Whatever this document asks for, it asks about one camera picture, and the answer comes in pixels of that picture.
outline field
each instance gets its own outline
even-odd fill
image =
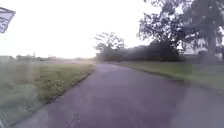
[[[14,123],[50,103],[94,70],[90,63],[0,63],[0,119]]]
[[[147,61],[121,62],[117,64],[224,91],[224,65]]]

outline road sign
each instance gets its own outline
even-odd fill
[[[0,33],[5,33],[14,15],[14,11],[0,7]]]

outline paved path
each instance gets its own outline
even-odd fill
[[[109,64],[16,128],[224,128],[224,97]]]

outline sky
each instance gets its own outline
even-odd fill
[[[93,57],[102,32],[115,32],[127,47],[148,44],[136,38],[143,12],[157,12],[143,0],[0,0],[16,11],[0,35],[0,55]]]

